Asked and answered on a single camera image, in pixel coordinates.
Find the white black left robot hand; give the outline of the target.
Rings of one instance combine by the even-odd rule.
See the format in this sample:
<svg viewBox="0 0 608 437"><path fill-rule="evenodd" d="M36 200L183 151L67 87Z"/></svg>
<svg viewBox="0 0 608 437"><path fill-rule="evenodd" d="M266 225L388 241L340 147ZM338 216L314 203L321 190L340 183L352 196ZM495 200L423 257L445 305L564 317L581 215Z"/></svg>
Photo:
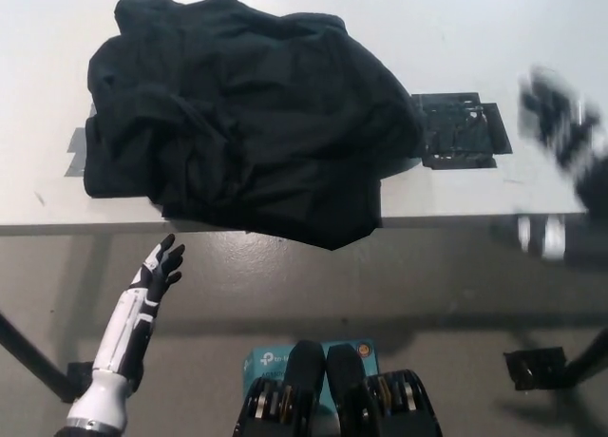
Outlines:
<svg viewBox="0 0 608 437"><path fill-rule="evenodd" d="M170 234L152 249L126 291L135 299L137 320L153 323L164 295L181 279L185 245L175 246L175 241Z"/></svg>

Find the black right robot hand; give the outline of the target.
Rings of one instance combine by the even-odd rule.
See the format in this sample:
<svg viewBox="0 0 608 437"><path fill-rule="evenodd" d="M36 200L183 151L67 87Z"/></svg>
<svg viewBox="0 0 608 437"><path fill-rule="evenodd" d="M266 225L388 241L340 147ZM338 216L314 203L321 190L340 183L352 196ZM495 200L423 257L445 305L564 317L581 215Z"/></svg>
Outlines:
<svg viewBox="0 0 608 437"><path fill-rule="evenodd" d="M598 106L556 71L534 66L520 83L518 124L574 178L607 159L607 127Z"/></svg>

